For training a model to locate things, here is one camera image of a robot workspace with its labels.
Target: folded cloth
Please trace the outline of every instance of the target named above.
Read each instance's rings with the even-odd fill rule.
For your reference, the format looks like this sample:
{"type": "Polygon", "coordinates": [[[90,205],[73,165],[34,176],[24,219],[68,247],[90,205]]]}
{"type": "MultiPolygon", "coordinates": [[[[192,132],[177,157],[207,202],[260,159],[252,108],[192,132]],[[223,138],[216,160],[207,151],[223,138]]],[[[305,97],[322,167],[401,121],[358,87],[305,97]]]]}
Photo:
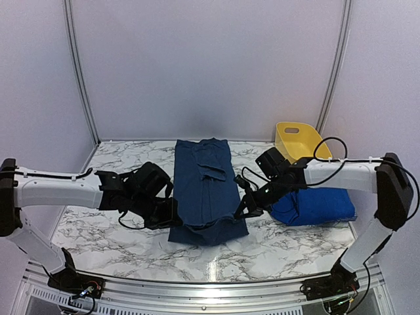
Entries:
{"type": "Polygon", "coordinates": [[[272,205],[271,209],[272,217],[289,226],[354,221],[357,217],[347,190],[338,188],[292,192],[272,205]]]}
{"type": "Polygon", "coordinates": [[[178,140],[173,196],[184,226],[171,228],[169,241],[218,245],[248,235],[245,220],[234,220],[240,204],[226,140],[178,140]]]}

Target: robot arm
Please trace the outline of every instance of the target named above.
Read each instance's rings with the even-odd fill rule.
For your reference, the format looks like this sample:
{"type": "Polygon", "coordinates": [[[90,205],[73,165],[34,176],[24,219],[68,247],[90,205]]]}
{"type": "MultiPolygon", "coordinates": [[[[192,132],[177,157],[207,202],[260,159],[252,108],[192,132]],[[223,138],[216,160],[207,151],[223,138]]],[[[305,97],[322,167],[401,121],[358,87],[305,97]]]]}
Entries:
{"type": "Polygon", "coordinates": [[[298,189],[330,187],[377,194],[378,209],[374,218],[367,230],[334,264],[331,275],[306,280],[302,286],[309,301],[351,292],[353,287],[358,289],[356,271],[374,253],[382,250],[392,233],[407,221],[413,187],[402,171],[397,155],[387,153],[381,159],[365,161],[319,161],[303,157],[291,165],[277,149],[272,148],[256,162],[270,182],[253,191],[244,178],[236,177],[236,182],[245,189],[236,218],[256,217],[262,215],[263,210],[270,212],[273,203],[298,189]]]}
{"type": "MultiPolygon", "coordinates": [[[[41,263],[49,273],[49,286],[79,293],[103,279],[76,272],[68,251],[59,248],[34,227],[21,208],[29,205],[78,205],[99,210],[131,211],[149,229],[182,225],[177,202],[170,198],[173,185],[156,164],[117,174],[89,169],[82,175],[47,173],[17,167],[14,159],[0,166],[0,237],[6,237],[41,263]],[[166,186],[165,197],[156,197],[166,186]]],[[[94,297],[100,297],[96,289],[94,297]]]]}

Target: yellow basket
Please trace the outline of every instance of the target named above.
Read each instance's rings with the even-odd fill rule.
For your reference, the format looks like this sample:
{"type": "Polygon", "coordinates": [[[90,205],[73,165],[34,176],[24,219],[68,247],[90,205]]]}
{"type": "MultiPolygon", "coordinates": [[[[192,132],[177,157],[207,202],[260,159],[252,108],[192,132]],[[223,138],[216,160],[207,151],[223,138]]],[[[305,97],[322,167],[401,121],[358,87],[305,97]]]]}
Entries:
{"type": "MultiPolygon", "coordinates": [[[[276,148],[290,163],[313,156],[316,146],[322,140],[315,128],[306,123],[278,123],[276,129],[276,148]]],[[[332,158],[327,144],[320,146],[316,156],[322,159],[332,158]]]]}

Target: marble tabletop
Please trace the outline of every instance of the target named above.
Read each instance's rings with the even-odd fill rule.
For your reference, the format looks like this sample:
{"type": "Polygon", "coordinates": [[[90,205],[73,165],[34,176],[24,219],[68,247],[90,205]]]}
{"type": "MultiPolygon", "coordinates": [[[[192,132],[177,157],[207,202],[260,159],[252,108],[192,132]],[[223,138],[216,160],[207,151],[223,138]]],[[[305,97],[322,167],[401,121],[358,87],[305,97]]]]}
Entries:
{"type": "MultiPolygon", "coordinates": [[[[240,173],[243,166],[260,172],[254,160],[273,143],[229,145],[235,173],[240,173]]],[[[90,166],[123,173],[146,161],[173,176],[175,141],[103,142],[90,166]]],[[[198,247],[168,242],[169,230],[128,230],[118,224],[119,216],[117,211],[69,206],[52,241],[69,250],[80,270],[174,282],[242,282],[328,271],[354,241],[348,224],[289,227],[265,213],[247,219],[248,236],[198,247]]],[[[123,222],[142,226],[132,213],[123,222]]]]}

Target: white wall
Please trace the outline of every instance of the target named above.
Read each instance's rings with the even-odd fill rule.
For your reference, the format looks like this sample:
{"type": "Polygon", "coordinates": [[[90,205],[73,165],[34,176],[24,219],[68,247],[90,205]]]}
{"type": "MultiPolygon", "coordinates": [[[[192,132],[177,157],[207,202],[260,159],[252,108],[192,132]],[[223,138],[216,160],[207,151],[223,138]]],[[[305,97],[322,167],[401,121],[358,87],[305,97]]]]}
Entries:
{"type": "MultiPolygon", "coordinates": [[[[354,2],[344,66],[323,136],[342,137],[351,157],[396,152],[420,180],[419,16],[416,0],[354,2]]],[[[361,232],[376,210],[376,199],[351,197],[361,232]]],[[[419,313],[419,243],[420,214],[379,255],[396,314],[419,313]]]]}
{"type": "Polygon", "coordinates": [[[343,1],[81,1],[75,26],[101,138],[270,140],[316,124],[343,1]]]}
{"type": "MultiPolygon", "coordinates": [[[[61,1],[0,1],[0,163],[78,172],[93,149],[61,1]]],[[[28,209],[48,234],[59,207],[28,209]]],[[[0,240],[0,314],[10,314],[26,256],[0,240]]]]}

